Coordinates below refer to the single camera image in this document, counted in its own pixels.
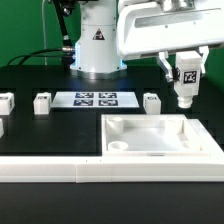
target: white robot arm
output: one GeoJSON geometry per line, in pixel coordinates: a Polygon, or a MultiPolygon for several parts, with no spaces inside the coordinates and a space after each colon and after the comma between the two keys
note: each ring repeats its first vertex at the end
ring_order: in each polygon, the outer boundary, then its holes
{"type": "Polygon", "coordinates": [[[124,60],[157,56],[178,104],[189,108],[198,95],[209,47],[224,46],[223,0],[120,0],[118,54],[124,60]],[[176,56],[175,76],[167,62],[176,56]]]}
{"type": "Polygon", "coordinates": [[[108,79],[125,72],[116,50],[115,0],[78,1],[81,37],[75,45],[73,74],[89,79],[108,79]]]}

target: black cable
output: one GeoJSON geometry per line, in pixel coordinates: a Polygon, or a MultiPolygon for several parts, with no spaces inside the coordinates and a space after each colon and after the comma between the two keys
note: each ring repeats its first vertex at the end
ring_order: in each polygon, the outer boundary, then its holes
{"type": "Polygon", "coordinates": [[[19,55],[17,57],[12,58],[8,63],[7,66],[9,66],[13,61],[15,61],[18,58],[24,58],[24,57],[35,57],[35,58],[44,58],[44,57],[48,57],[48,58],[61,58],[61,55],[19,55]]]}
{"type": "Polygon", "coordinates": [[[64,46],[73,46],[71,39],[68,36],[67,28],[65,25],[65,21],[62,15],[61,6],[58,0],[53,0],[53,4],[55,7],[55,11],[58,17],[58,22],[61,29],[61,34],[63,36],[63,45],[64,46]]]}
{"type": "Polygon", "coordinates": [[[25,56],[19,63],[18,65],[22,65],[27,59],[30,57],[37,55],[37,54],[43,54],[43,53],[49,53],[49,52],[55,52],[55,51],[62,51],[62,48],[50,48],[50,49],[44,49],[40,51],[35,51],[27,56],[25,56]]]}

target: cable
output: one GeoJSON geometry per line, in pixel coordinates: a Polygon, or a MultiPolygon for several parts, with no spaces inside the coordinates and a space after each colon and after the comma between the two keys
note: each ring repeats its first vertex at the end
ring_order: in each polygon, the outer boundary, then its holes
{"type": "Polygon", "coordinates": [[[55,7],[56,15],[57,15],[59,26],[61,29],[61,34],[63,37],[63,45],[64,46],[73,46],[72,41],[69,38],[69,35],[67,32],[67,28],[66,28],[65,21],[64,21],[63,15],[62,15],[60,3],[58,0],[53,0],[53,4],[55,7]]]}
{"type": "MultiPolygon", "coordinates": [[[[42,25],[43,25],[43,38],[44,49],[47,49],[47,34],[46,34],[46,17],[45,17],[45,3],[47,0],[42,1],[42,25]]],[[[47,65],[47,57],[44,59],[45,65],[47,65]]]]}
{"type": "Polygon", "coordinates": [[[62,51],[62,48],[49,48],[49,49],[44,49],[40,51],[35,51],[27,56],[25,56],[19,63],[18,65],[22,65],[26,60],[28,60],[30,57],[37,55],[37,54],[43,54],[43,53],[48,53],[48,52],[56,52],[56,51],[62,51]]]}
{"type": "Polygon", "coordinates": [[[44,57],[47,57],[47,58],[61,58],[61,55],[19,55],[17,57],[14,57],[12,58],[8,63],[7,63],[7,66],[9,66],[13,61],[15,61],[16,59],[18,58],[24,58],[24,57],[29,57],[29,58],[44,58],[44,57]]]}

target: white block with black marking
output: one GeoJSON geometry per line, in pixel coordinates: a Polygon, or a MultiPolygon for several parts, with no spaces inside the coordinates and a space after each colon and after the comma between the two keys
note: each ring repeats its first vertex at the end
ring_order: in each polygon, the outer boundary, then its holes
{"type": "Polygon", "coordinates": [[[0,94],[0,115],[9,115],[15,106],[13,93],[0,94]]]}
{"type": "Polygon", "coordinates": [[[144,94],[143,106],[146,114],[159,115],[161,113],[161,101],[157,94],[144,94]]]}
{"type": "Polygon", "coordinates": [[[201,62],[202,58],[196,51],[176,54],[178,80],[174,83],[174,90],[178,95],[178,106],[181,108],[190,108],[193,96],[198,95],[201,62]]]}
{"type": "Polygon", "coordinates": [[[51,109],[51,93],[38,93],[33,101],[35,115],[47,115],[51,109]]]}

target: warning label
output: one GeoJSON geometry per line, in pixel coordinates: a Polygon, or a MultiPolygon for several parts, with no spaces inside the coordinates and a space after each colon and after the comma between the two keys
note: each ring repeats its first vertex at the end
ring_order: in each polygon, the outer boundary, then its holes
{"type": "Polygon", "coordinates": [[[100,29],[97,30],[95,36],[93,37],[93,40],[105,40],[100,29]]]}

